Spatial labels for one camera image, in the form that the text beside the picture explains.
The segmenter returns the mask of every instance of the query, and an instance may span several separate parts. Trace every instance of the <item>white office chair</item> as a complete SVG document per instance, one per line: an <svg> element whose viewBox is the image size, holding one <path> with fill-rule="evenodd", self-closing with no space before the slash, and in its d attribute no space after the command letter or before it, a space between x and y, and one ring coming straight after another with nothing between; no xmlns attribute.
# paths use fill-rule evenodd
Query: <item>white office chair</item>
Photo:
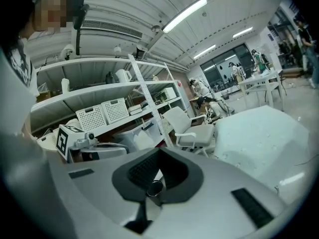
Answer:
<svg viewBox="0 0 319 239"><path fill-rule="evenodd" d="M214 126L209 124L190 126L192 120L204 118L206 122L206 115L200 115L194 118L189 118L186 113L180 107L174 107L166 113L163 117L167 119L168 123L171 124L175 131L176 145L178 147L187 147L188 149L198 150L195 154L203 152L203 154L208 157L206 150L212 149L214 145Z"/></svg>

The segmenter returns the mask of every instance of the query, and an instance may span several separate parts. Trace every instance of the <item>kettle handle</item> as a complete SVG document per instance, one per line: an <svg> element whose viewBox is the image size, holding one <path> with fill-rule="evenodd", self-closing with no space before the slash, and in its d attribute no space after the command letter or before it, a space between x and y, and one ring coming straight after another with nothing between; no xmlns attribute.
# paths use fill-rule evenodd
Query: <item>kettle handle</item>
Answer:
<svg viewBox="0 0 319 239"><path fill-rule="evenodd" d="M124 71L124 72L127 74L129 81L131 81L132 79L131 73L129 71Z"/></svg>

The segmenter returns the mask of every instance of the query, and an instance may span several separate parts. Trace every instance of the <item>chair seat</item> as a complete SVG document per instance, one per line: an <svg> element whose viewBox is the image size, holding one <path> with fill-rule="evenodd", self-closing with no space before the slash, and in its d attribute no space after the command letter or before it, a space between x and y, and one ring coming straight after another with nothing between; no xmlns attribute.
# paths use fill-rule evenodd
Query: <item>chair seat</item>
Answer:
<svg viewBox="0 0 319 239"><path fill-rule="evenodd" d="M210 146L213 134L214 126L213 125L197 125L192 126L187 129L184 133L195 133L195 146L197 147L207 147ZM179 144L182 146L191 146L194 142L194 137L191 135L182 136L179 140Z"/></svg>

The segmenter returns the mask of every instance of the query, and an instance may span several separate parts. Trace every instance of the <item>white kettle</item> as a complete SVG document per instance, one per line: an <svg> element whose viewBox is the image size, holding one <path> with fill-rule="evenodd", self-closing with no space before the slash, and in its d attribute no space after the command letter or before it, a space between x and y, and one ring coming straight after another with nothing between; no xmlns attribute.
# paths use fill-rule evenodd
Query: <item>white kettle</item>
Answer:
<svg viewBox="0 0 319 239"><path fill-rule="evenodd" d="M120 82L129 82L132 79L130 72L125 71L124 69L118 70L115 74Z"/></svg>

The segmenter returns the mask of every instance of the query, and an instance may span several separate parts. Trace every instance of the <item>ceiling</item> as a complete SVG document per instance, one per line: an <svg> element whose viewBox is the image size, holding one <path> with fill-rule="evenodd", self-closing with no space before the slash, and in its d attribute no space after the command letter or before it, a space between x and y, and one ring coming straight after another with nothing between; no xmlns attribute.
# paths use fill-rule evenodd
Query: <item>ceiling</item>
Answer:
<svg viewBox="0 0 319 239"><path fill-rule="evenodd" d="M65 45L78 43L81 57L114 56L115 46L127 57L141 44L148 49L145 58L161 60L175 70L188 71L241 43L261 31L277 10L281 0L207 0L208 4L181 22L169 34L151 31L154 25L161 28L174 16L197 0L85 0L90 5L86 20L102 21L127 27L143 35L141 38L101 30L83 29L77 33L71 28L60 33L37 33L31 37L28 52L36 67L46 57L48 62L59 54ZM233 34L248 27L253 30L238 38ZM216 47L194 60L206 48Z"/></svg>

